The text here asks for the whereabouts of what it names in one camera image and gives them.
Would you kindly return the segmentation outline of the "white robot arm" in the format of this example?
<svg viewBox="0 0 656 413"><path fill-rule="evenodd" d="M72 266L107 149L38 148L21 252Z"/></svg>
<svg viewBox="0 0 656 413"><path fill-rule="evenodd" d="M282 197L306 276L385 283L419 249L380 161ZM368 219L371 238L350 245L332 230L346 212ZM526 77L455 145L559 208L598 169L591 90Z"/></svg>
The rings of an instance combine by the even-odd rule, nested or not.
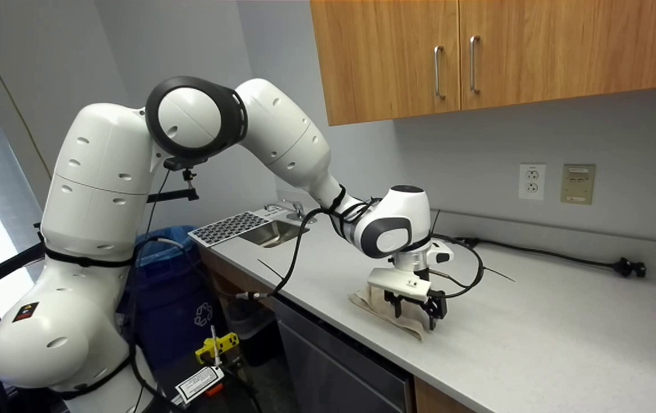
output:
<svg viewBox="0 0 656 413"><path fill-rule="evenodd" d="M321 130L274 82L252 79L230 90L174 77L139 109L90 103L73 118L42 214L42 276L0 321L0 382L81 392L126 369L131 351L115 309L135 261L154 168L192 168L233 145L309 192L337 236L392 261L369 276L388 303L413 303L433 321L447 315L446 297L426 281L441 245L421 189L395 186L379 199L358 199L331 174Z"/></svg>

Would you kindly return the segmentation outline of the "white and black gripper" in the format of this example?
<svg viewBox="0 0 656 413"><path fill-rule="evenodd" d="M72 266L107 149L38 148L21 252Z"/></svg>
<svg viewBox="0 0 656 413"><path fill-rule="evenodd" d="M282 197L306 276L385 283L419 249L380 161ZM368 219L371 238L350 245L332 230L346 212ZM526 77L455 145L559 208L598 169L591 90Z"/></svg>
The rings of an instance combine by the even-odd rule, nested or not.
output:
<svg viewBox="0 0 656 413"><path fill-rule="evenodd" d="M389 269L374 269L368 277L369 287L385 291L392 316L402 316L402 300L415 303L426 312L426 328L447 315L447 300L441 289L428 283L432 264L446 264L455 252L442 242L428 242L409 252L397 252Z"/></svg>

